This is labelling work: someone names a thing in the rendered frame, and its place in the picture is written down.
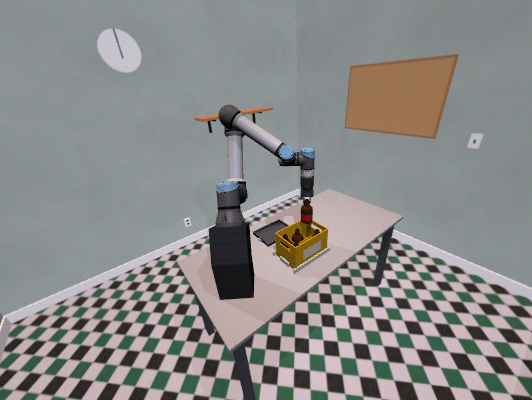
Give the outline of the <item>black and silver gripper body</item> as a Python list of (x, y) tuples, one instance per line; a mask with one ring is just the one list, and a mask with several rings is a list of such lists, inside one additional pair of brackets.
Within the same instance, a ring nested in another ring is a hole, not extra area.
[(301, 197), (313, 197), (314, 169), (305, 171), (301, 169)]

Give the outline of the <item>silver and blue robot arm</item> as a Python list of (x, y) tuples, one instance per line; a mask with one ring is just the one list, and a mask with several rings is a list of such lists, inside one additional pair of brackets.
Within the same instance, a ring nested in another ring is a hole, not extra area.
[(246, 181), (243, 179), (242, 138), (246, 135), (274, 154), (279, 158), (280, 166), (301, 166), (302, 170), (314, 169), (315, 151), (306, 147), (300, 152), (295, 152), (291, 146), (246, 118), (244, 113), (233, 105), (225, 105), (220, 109), (219, 120), (224, 125), (228, 142), (228, 180), (216, 185), (218, 214), (215, 225), (216, 227), (245, 225), (240, 209), (240, 204), (248, 198)]

